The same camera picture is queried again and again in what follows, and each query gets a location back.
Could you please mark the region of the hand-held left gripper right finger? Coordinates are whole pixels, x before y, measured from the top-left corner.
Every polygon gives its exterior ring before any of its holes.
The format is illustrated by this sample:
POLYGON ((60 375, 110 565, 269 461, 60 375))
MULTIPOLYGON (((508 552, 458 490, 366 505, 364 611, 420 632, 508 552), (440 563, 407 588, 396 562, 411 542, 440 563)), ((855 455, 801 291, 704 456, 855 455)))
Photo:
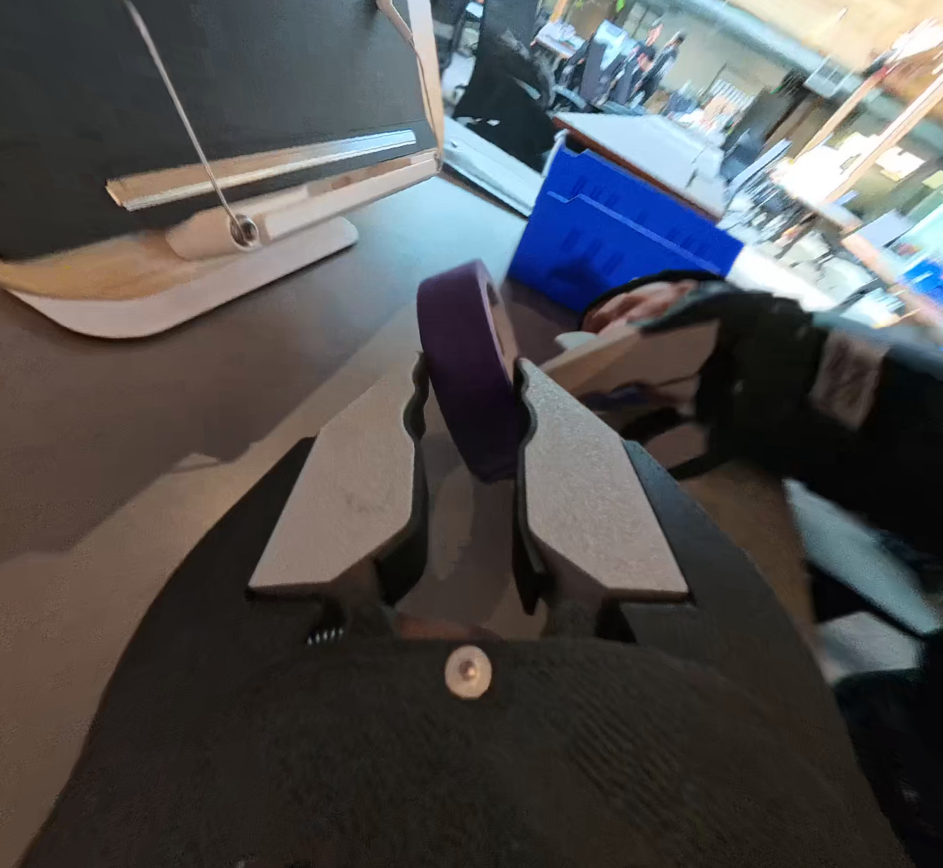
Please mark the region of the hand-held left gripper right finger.
POLYGON ((690 598, 619 435, 531 361, 515 384, 517 452, 512 569, 526 614, 574 602, 675 604, 690 598))

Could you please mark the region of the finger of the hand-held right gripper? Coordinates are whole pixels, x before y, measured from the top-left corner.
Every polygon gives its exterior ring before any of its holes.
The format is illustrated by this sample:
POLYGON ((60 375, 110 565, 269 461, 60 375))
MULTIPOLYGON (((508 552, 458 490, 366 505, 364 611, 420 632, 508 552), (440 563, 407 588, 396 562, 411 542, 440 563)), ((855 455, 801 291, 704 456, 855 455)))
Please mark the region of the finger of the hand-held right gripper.
POLYGON ((640 444, 668 471, 697 465, 701 460, 701 427, 676 425, 640 444))
POLYGON ((601 334, 572 332, 562 352, 541 371, 578 399, 643 394, 695 394, 701 369, 718 345, 721 323, 701 321, 672 329, 622 325, 601 334))

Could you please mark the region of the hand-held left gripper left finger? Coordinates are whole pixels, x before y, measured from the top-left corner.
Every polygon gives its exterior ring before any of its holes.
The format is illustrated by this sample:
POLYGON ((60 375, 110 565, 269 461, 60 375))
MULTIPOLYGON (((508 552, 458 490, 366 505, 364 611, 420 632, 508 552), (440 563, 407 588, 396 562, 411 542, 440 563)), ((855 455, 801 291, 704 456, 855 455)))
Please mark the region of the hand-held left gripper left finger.
POLYGON ((428 392, 424 359, 412 356, 320 429, 250 594, 395 605, 414 588, 428 554, 428 392))

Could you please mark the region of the purple tape roll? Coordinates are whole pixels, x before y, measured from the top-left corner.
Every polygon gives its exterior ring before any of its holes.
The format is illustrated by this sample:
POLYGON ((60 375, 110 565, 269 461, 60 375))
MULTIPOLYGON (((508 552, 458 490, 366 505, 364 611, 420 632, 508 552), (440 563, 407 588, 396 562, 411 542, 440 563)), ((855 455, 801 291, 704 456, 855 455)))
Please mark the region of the purple tape roll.
POLYGON ((431 387, 467 469, 484 483, 513 478, 523 426, 519 350, 485 264, 468 261, 422 281, 417 320, 431 387))

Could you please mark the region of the person's right hand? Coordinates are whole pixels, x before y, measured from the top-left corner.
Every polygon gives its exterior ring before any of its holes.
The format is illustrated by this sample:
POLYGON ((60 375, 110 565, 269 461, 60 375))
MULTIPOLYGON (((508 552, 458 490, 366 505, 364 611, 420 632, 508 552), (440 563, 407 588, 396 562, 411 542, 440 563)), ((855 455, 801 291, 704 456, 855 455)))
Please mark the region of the person's right hand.
POLYGON ((698 285, 693 280, 659 281, 614 293, 586 311, 580 331, 602 334, 626 324, 657 319, 698 285))

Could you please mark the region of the blue plastic bin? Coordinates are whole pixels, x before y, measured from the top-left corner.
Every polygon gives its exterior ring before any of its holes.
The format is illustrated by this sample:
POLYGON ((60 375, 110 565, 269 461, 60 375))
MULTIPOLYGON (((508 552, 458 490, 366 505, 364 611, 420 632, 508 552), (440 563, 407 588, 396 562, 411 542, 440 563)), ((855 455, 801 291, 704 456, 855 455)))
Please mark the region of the blue plastic bin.
POLYGON ((665 271, 727 277, 744 244, 669 194, 589 151, 557 149, 508 279, 582 312, 665 271))

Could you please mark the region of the wooden-edged table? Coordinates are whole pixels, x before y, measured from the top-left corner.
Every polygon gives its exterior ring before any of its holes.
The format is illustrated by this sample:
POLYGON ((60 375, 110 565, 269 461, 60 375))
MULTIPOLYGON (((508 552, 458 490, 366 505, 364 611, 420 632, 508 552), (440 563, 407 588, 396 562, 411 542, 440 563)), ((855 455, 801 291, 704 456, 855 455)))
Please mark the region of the wooden-edged table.
POLYGON ((728 206, 721 150, 672 120, 641 116, 558 112, 554 127, 575 143, 696 210, 713 223, 728 206))

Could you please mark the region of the black office chair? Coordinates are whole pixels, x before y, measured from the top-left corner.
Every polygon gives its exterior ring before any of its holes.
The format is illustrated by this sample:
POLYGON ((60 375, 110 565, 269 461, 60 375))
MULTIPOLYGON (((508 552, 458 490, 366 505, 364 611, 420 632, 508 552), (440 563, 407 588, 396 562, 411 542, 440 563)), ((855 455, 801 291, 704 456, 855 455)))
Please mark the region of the black office chair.
POLYGON ((433 35, 440 74, 449 68, 473 0, 432 0, 433 35))
POLYGON ((553 78, 531 44, 539 0, 485 0, 471 78, 452 118, 540 172, 555 143, 553 78))

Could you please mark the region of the book stand with black board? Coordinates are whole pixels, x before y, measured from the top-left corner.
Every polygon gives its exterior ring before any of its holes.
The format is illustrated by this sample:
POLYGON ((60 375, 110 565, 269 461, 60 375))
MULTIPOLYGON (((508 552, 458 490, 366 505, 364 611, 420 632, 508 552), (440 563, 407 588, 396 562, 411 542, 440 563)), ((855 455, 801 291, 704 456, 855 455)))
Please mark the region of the book stand with black board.
POLYGON ((442 169, 429 0, 1 0, 1 285, 146 338, 442 169))

